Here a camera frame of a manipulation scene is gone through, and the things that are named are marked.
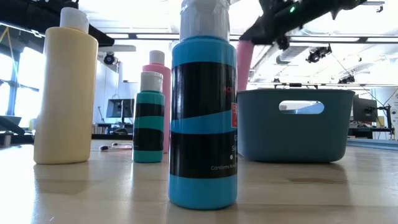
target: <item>table surface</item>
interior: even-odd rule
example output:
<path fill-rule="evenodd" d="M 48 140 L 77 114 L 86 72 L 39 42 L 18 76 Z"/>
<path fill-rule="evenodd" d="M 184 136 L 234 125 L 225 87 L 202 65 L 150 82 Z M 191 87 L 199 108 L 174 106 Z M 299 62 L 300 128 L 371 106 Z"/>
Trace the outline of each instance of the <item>table surface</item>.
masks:
<path fill-rule="evenodd" d="M 372 132 L 389 132 L 395 130 L 394 128 L 349 128 L 349 130 L 353 131 L 372 131 Z"/>
<path fill-rule="evenodd" d="M 238 199 L 195 211 L 167 197 L 167 156 L 136 164 L 131 151 L 88 162 L 35 165 L 33 146 L 0 150 L 0 223 L 398 223 L 398 153 L 347 147 L 333 164 L 238 160 Z"/>

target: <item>blue paint bottle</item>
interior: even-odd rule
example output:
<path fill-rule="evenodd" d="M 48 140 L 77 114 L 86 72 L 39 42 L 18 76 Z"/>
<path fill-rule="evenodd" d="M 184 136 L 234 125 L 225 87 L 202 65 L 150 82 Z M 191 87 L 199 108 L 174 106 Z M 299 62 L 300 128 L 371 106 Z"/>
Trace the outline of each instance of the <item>blue paint bottle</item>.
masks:
<path fill-rule="evenodd" d="M 161 162 L 163 159 L 164 95 L 163 75 L 142 72 L 136 96 L 132 159 L 134 162 Z"/>
<path fill-rule="evenodd" d="M 236 52 L 226 0 L 185 0 L 173 49 L 169 198 L 192 209 L 237 195 Z"/>

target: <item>camera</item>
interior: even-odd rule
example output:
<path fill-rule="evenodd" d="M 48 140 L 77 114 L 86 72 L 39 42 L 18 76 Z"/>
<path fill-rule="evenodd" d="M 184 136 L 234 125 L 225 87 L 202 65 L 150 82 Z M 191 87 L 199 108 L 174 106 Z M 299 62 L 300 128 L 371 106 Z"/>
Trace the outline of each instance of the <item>camera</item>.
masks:
<path fill-rule="evenodd" d="M 289 40 L 285 35 L 281 38 L 276 39 L 276 43 L 279 46 L 279 50 L 287 50 L 290 47 Z"/>
<path fill-rule="evenodd" d="M 331 54 L 332 50 L 329 44 L 329 47 L 318 47 L 310 51 L 310 55 L 305 59 L 308 63 L 317 63 L 319 60 L 326 57 L 326 55 Z"/>
<path fill-rule="evenodd" d="M 350 83 L 354 83 L 354 82 L 355 82 L 354 76 L 349 75 L 348 77 L 339 80 L 338 84 L 350 84 Z"/>
<path fill-rule="evenodd" d="M 114 56 L 114 52 L 107 52 L 104 57 L 104 63 L 106 65 L 116 65 L 118 62 L 118 58 Z"/>

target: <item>bottle cap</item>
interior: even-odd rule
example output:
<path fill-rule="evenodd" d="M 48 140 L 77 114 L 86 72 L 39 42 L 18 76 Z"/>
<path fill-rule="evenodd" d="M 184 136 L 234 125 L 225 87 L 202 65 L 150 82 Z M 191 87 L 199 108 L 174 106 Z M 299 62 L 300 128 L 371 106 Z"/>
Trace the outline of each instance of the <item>bottle cap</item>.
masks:
<path fill-rule="evenodd" d="M 149 63 L 164 65 L 164 53 L 159 50 L 151 50 L 149 52 Z"/>
<path fill-rule="evenodd" d="M 157 72 L 141 72 L 140 91 L 162 92 L 163 75 Z"/>
<path fill-rule="evenodd" d="M 180 40 L 212 36 L 229 40 L 228 0 L 183 0 Z"/>
<path fill-rule="evenodd" d="M 61 9 L 60 27 L 74 28 L 88 34 L 89 23 L 87 15 L 79 9 L 64 7 Z"/>

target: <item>storage bin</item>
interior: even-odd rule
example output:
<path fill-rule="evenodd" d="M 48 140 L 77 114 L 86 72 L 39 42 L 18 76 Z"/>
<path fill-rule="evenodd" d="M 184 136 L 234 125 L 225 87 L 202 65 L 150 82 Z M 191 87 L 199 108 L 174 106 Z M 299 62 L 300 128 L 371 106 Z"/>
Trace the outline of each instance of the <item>storage bin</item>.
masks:
<path fill-rule="evenodd" d="M 345 154 L 353 97 L 348 90 L 240 91 L 238 153 L 262 162 L 338 161 Z M 320 103 L 281 111 L 283 101 Z"/>

